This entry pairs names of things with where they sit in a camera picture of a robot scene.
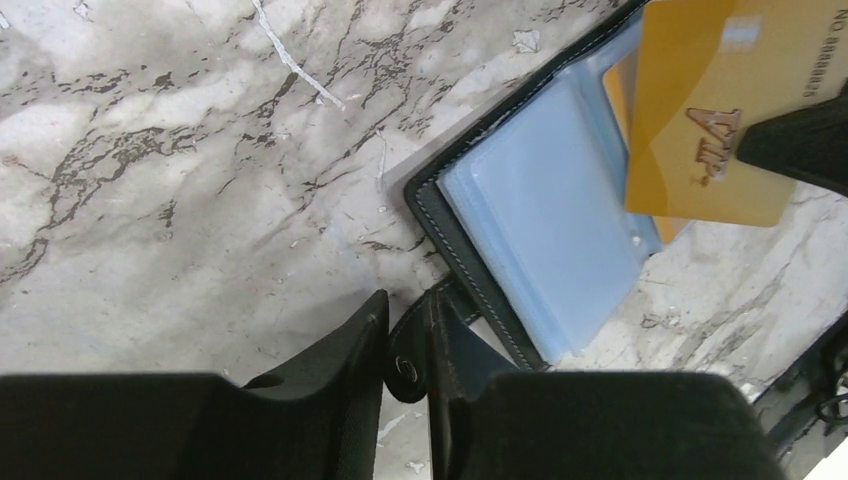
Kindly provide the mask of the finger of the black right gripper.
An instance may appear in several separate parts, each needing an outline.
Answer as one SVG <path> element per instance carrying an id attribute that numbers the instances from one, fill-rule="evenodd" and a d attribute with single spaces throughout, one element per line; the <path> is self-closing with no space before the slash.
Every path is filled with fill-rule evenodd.
<path id="1" fill-rule="evenodd" d="M 847 88 L 817 103 L 749 127 L 739 161 L 847 195 Z"/>

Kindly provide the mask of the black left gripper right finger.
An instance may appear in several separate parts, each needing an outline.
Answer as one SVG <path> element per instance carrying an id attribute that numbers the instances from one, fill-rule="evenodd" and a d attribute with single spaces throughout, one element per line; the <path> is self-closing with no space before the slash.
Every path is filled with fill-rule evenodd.
<path id="1" fill-rule="evenodd" d="M 780 479 L 774 449 L 727 379 L 687 371 L 514 367 L 427 304 L 437 479 Z"/>

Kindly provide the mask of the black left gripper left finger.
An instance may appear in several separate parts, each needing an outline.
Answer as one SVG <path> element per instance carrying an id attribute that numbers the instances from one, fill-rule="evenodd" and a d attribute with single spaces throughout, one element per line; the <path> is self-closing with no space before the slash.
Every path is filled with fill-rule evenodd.
<path id="1" fill-rule="evenodd" d="M 389 300 L 236 385 L 213 373 L 8 375 L 5 479 L 369 479 Z"/>

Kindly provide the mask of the gold VIP credit card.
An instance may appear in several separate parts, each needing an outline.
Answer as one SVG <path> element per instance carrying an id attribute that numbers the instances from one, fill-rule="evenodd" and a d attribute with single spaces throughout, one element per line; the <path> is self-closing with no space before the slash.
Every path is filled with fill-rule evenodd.
<path id="1" fill-rule="evenodd" d="M 642 20 L 627 210 L 776 225 L 795 181 L 736 148 L 754 124 L 839 93 L 846 3 L 652 1 Z"/>

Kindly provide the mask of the black card holder wallet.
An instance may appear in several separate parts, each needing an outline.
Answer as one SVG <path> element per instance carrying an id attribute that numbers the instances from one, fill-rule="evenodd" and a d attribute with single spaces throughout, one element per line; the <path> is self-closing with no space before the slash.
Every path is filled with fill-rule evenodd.
<path id="1" fill-rule="evenodd" d="M 642 1 L 625 1 L 442 147 L 404 199 L 448 275 L 401 317 L 385 383 L 426 393 L 420 330 L 432 299 L 484 320 L 518 368 L 546 371 L 584 348 L 675 239 L 624 207 L 628 154 L 606 82 L 633 60 Z"/>

